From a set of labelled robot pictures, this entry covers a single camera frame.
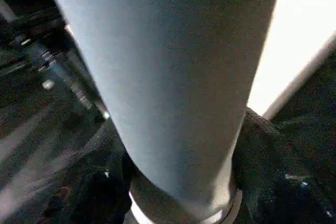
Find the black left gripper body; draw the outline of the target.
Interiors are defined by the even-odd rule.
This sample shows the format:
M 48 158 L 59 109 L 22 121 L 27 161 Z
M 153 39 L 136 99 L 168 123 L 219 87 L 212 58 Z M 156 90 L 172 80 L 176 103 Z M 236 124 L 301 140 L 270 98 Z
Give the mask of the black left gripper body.
M 53 53 L 68 51 L 65 20 L 55 0 L 1 0 L 1 58 L 20 59 L 40 42 Z

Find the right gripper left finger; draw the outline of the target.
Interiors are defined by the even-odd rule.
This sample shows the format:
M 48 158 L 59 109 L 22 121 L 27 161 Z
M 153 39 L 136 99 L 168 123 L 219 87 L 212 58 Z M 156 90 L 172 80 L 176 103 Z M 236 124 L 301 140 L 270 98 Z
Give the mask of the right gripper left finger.
M 127 164 L 116 130 L 100 128 L 51 196 L 42 223 L 123 223 L 131 208 Z

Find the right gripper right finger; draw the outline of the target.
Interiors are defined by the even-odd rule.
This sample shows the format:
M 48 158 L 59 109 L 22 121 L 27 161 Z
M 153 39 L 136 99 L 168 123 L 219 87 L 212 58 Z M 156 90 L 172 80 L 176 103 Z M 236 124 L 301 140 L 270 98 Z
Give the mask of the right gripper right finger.
M 250 223 L 335 223 L 335 202 L 283 133 L 250 108 L 233 154 Z

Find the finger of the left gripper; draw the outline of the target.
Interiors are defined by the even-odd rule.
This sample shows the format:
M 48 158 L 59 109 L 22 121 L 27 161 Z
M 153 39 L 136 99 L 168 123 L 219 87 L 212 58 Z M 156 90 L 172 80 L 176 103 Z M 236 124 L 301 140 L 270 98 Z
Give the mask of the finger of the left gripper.
M 48 48 L 42 43 L 39 43 L 39 49 L 44 66 L 71 92 L 81 107 L 97 115 L 98 120 L 106 121 L 108 109 L 101 100 L 79 51 L 76 48 Z

